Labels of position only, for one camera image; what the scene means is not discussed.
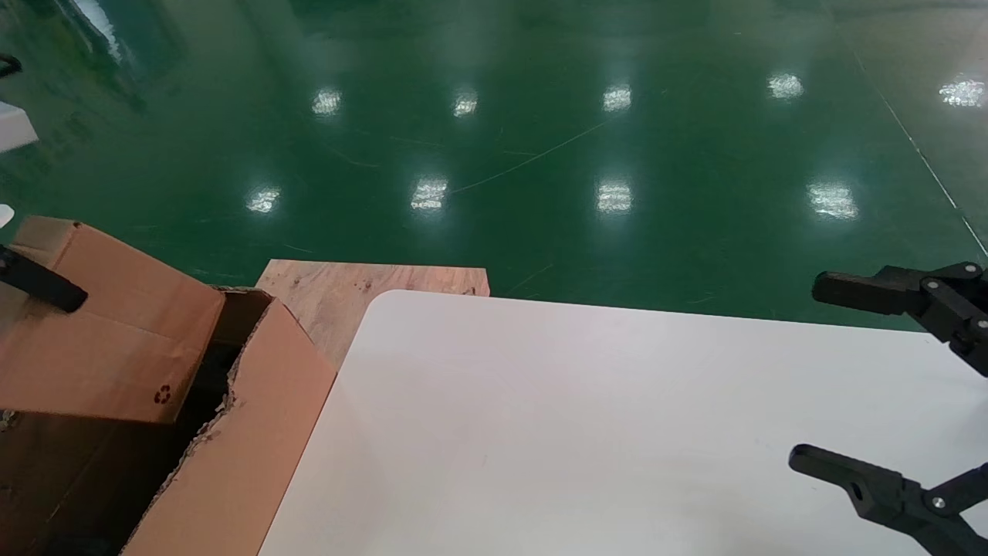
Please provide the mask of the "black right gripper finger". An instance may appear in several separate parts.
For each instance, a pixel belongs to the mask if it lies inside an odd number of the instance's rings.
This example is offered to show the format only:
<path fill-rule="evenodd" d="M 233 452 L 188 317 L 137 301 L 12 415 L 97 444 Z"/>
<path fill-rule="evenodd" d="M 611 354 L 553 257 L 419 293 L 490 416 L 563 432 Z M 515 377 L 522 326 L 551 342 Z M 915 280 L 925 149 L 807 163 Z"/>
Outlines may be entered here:
<path fill-rule="evenodd" d="M 817 302 L 874 314 L 907 314 L 974 371 L 987 376 L 986 268 L 957 263 L 935 270 L 882 267 L 875 275 L 822 272 Z"/>
<path fill-rule="evenodd" d="M 931 489 L 888 470 L 808 444 L 793 447 L 791 470 L 840 487 L 862 520 L 914 539 L 929 555 L 985 555 L 987 539 L 963 511 L 987 500 L 987 465 Z"/>

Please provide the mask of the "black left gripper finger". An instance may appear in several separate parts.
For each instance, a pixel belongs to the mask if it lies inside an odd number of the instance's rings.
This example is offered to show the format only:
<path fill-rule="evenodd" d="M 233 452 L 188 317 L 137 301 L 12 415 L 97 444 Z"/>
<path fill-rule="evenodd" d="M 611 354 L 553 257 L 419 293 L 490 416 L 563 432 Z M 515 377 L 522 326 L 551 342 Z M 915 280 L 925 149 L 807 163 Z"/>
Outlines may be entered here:
<path fill-rule="evenodd" d="M 1 246 L 1 282 L 67 314 L 88 299 L 81 287 L 7 246 Z"/>

